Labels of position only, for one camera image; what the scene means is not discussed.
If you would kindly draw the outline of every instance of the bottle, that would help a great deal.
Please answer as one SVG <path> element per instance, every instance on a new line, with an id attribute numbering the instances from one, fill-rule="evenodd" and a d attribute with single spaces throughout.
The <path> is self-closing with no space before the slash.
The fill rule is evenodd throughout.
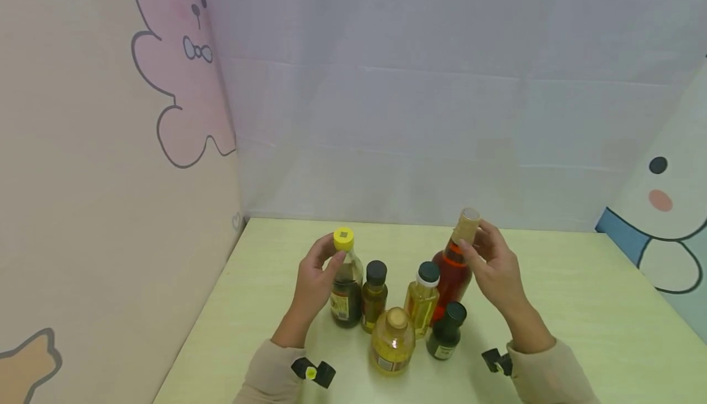
<path id="1" fill-rule="evenodd" d="M 400 307 L 378 317 L 371 335 L 369 358 L 383 375 L 395 376 L 405 371 L 415 349 L 415 333 L 408 314 Z"/>
<path id="2" fill-rule="evenodd" d="M 331 315 L 334 323 L 343 328 L 352 328 L 361 320 L 361 283 L 363 265 L 354 254 L 354 233 L 347 227 L 334 231 L 334 247 L 345 251 L 344 264 L 341 265 L 331 290 Z"/>
<path id="3" fill-rule="evenodd" d="M 436 322 L 443 317 L 445 308 L 452 301 L 461 301 L 466 292 L 466 288 L 471 282 L 471 269 L 466 264 L 459 242 L 466 240 L 473 244 L 476 229 L 479 227 L 481 217 L 476 210 L 471 208 L 462 209 L 462 214 L 454 228 L 452 236 L 443 251 L 437 252 L 432 259 L 433 263 L 440 269 L 440 283 L 437 290 L 440 292 L 440 301 L 437 302 L 432 322 Z"/>
<path id="4" fill-rule="evenodd" d="M 440 270 L 432 263 L 426 261 L 417 271 L 417 279 L 408 286 L 408 295 L 405 297 L 405 311 L 408 312 L 415 338 L 423 338 L 430 326 L 432 314 L 437 306 L 440 294 L 437 292 L 437 283 L 440 281 Z"/>
<path id="5" fill-rule="evenodd" d="M 449 303 L 442 319 L 432 326 L 432 332 L 427 339 L 427 352 L 435 359 L 450 359 L 459 344 L 459 328 L 465 319 L 466 308 L 456 301 Z"/>
<path id="6" fill-rule="evenodd" d="M 361 296 L 361 326 L 368 333 L 372 333 L 378 317 L 385 312 L 388 298 L 388 287 L 385 285 L 387 272 L 383 261 L 373 260 L 366 266 L 366 284 L 363 285 Z"/>

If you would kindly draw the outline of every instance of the person's left hand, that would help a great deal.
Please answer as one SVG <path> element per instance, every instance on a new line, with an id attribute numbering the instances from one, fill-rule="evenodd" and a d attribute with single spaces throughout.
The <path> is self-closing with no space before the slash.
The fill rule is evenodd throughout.
<path id="1" fill-rule="evenodd" d="M 290 312 L 310 322 L 315 319 L 329 301 L 334 277 L 344 263 L 345 256 L 344 251 L 336 252 L 334 233 L 321 237 L 312 245 L 307 256 L 299 263 L 297 287 Z M 324 263 L 329 259 L 331 261 L 324 269 Z"/>

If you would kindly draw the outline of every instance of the light green table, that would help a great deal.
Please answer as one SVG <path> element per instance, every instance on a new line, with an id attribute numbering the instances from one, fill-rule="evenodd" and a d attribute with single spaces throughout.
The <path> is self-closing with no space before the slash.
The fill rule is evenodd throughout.
<path id="1" fill-rule="evenodd" d="M 297 265 L 312 242 L 341 223 L 251 219 L 155 403 L 231 403 L 250 357 L 289 306 Z M 442 249 L 451 228 L 349 223 L 367 264 L 388 266 L 388 306 L 401 306 L 420 262 Z M 599 233 L 504 231 L 518 254 L 530 300 L 570 344 L 604 403 L 706 403 L 707 347 Z M 475 283 L 469 317 L 447 362 L 418 344 L 409 371 L 383 378 L 368 367 L 369 335 L 340 329 L 325 308 L 307 338 L 307 356 L 338 373 L 329 390 L 303 386 L 301 402 L 517 403 L 512 382 L 480 353 L 510 338 Z"/>

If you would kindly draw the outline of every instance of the orange cartoon animal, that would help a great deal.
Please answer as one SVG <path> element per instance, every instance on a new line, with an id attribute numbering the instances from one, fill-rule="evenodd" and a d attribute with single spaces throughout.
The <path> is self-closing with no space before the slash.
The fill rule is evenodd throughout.
<path id="1" fill-rule="evenodd" d="M 29 404 L 37 387 L 61 368 L 54 330 L 42 329 L 16 349 L 0 352 L 0 403 Z"/>

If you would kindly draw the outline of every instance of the dark green bottle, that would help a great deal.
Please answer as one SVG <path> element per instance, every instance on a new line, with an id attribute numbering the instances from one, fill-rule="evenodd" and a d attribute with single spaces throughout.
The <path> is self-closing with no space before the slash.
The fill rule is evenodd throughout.
<path id="1" fill-rule="evenodd" d="M 432 326 L 432 333 L 427 340 L 427 351 L 435 359 L 445 360 L 452 357 L 459 344 L 459 328 L 466 319 L 466 308 L 461 303 L 452 301 L 447 305 L 444 316 Z"/>

